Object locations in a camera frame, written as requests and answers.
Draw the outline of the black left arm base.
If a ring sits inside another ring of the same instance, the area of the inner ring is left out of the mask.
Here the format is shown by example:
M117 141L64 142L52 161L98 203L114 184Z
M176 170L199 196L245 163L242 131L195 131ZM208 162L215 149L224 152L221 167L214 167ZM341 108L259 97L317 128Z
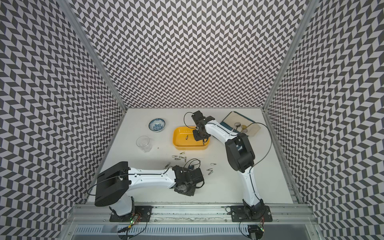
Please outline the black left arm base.
M116 211L111 207L110 210L112 213L109 221L112 223L133 223L136 221L147 223L151 219L153 206L135 206L133 212L123 216L118 216Z

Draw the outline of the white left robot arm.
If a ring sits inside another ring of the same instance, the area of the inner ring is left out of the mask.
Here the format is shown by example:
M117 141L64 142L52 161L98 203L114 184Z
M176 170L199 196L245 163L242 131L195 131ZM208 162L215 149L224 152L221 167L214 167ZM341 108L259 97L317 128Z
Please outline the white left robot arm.
M169 166L165 170L142 170L130 168L128 162L119 162L98 175L94 205L109 207L115 215L124 217L135 211L134 197L128 194L129 191L171 189L192 197L204 184L199 168Z

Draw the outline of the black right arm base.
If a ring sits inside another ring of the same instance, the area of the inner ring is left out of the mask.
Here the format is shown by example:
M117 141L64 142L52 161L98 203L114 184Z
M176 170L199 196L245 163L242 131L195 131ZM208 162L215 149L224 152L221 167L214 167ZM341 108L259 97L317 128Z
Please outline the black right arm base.
M243 201L243 205L229 206L232 222L262 222L270 223L273 221L270 207L262 199L254 206L248 205Z

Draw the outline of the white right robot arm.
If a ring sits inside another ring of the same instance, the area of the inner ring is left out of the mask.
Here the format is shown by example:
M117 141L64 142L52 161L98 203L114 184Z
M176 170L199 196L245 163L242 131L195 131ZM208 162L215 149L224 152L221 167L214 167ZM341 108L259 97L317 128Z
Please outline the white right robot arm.
M192 113L192 119L196 125L193 136L196 141L206 141L214 137L224 144L228 163L239 174L243 187L243 204L250 211L258 211L264 206L264 202L254 184L254 160L255 153L245 133L234 133L215 118L205 117L201 111Z

